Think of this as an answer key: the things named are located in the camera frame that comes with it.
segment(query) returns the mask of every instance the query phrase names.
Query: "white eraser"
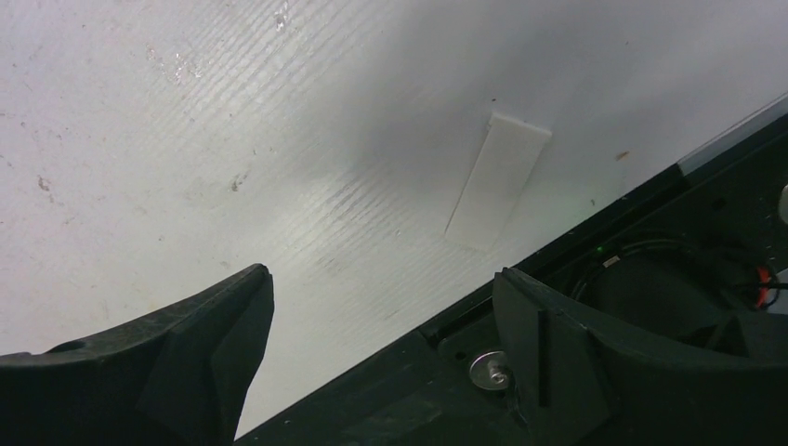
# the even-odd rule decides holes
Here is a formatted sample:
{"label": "white eraser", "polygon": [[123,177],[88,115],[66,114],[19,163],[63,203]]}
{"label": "white eraser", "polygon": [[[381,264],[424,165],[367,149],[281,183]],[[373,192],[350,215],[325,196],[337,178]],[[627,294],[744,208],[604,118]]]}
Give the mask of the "white eraser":
{"label": "white eraser", "polygon": [[492,248],[551,138],[543,128],[493,113],[446,238],[480,251]]}

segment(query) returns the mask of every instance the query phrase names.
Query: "white surface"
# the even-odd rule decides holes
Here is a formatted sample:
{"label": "white surface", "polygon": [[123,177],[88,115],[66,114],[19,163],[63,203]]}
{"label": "white surface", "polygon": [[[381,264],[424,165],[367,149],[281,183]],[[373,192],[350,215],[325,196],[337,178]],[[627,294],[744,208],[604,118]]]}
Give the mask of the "white surface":
{"label": "white surface", "polygon": [[[788,91],[783,0],[5,0],[0,18],[0,351],[265,263],[277,313],[242,433]],[[481,254],[444,231],[493,105],[554,137]]]}
{"label": "white surface", "polygon": [[488,251],[519,202],[539,153],[552,135],[543,128],[493,113],[446,238]]}

